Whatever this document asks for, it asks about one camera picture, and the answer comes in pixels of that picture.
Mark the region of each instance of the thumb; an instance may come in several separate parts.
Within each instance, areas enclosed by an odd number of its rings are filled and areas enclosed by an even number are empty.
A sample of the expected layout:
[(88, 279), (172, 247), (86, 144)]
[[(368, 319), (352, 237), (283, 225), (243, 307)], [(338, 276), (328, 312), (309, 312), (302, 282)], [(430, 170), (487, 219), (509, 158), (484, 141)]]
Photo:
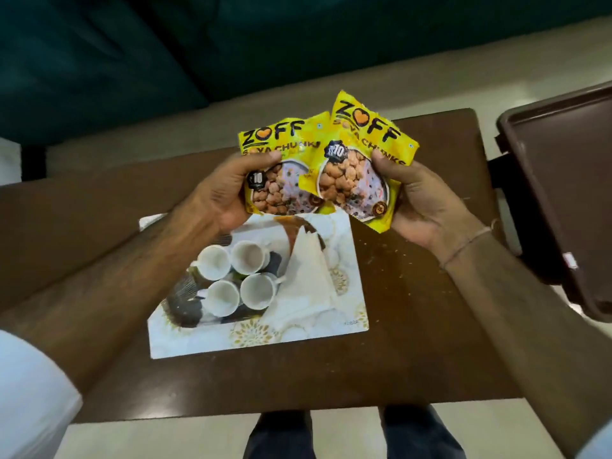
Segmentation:
[(380, 153), (379, 150), (374, 150), (372, 153), (372, 162), (374, 168), (383, 176), (393, 180), (397, 180), (402, 184), (415, 184), (423, 178), (423, 165), (417, 161), (413, 161), (410, 166), (403, 166), (389, 161)]
[(251, 153), (244, 156), (235, 157), (232, 161), (233, 172), (246, 176), (251, 171), (258, 169), (268, 169), (280, 162), (281, 152), (271, 151), (268, 153)]

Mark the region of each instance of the person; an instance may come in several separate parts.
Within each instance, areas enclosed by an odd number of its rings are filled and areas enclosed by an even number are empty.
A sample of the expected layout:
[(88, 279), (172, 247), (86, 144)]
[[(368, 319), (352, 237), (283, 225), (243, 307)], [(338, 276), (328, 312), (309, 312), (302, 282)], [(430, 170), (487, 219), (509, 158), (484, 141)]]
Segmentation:
[[(230, 158), (163, 220), (0, 315), (0, 459), (55, 454), (80, 393), (192, 258), (246, 221), (239, 196), (246, 174), (279, 160), (278, 152)], [(610, 457), (612, 341), (509, 254), (431, 170), (379, 152), (373, 162), (403, 183), (393, 229), (438, 258), (562, 453)], [(463, 457), (431, 408), (382, 413), (389, 457)], [(303, 413), (264, 414), (245, 457), (314, 457), (307, 430)]]

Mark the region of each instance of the wooden table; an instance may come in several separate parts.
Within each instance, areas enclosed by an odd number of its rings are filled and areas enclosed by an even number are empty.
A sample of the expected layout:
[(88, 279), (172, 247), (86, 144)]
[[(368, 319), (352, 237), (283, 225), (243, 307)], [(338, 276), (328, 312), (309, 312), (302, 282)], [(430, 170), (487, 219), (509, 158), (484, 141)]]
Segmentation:
[[(483, 222), (499, 216), (474, 111), (396, 124), (421, 144), (417, 160)], [(0, 188), (0, 213), (10, 220), (0, 223), (4, 303), (118, 245), (138, 231), (139, 218), (171, 209), (234, 151)], [(352, 227), (369, 331), (153, 361), (143, 323), (77, 422), (519, 397), (433, 256), (393, 231)]]

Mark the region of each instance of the orange heart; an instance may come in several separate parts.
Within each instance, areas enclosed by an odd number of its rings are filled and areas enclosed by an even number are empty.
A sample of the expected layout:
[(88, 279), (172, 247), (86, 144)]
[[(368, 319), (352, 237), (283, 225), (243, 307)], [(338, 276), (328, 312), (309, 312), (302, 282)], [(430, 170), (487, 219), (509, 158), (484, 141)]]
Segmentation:
[(272, 129), (271, 128), (263, 127), (261, 129), (259, 129), (258, 131), (256, 131), (255, 135), (260, 140), (265, 140), (266, 138), (268, 138), (270, 136), (271, 133), (272, 133)]
[(353, 118), (358, 126), (363, 127), (370, 121), (370, 115), (366, 113), (363, 109), (357, 108), (353, 111)]

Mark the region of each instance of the person's left hand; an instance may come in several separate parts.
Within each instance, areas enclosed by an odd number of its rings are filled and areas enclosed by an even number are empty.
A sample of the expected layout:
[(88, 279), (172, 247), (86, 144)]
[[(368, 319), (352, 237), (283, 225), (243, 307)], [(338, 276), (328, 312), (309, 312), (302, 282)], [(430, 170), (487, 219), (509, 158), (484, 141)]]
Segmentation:
[(268, 169), (280, 162), (281, 152), (235, 155), (227, 159), (196, 189), (198, 197), (221, 233), (240, 227), (249, 218), (240, 197), (244, 178), (251, 171)]

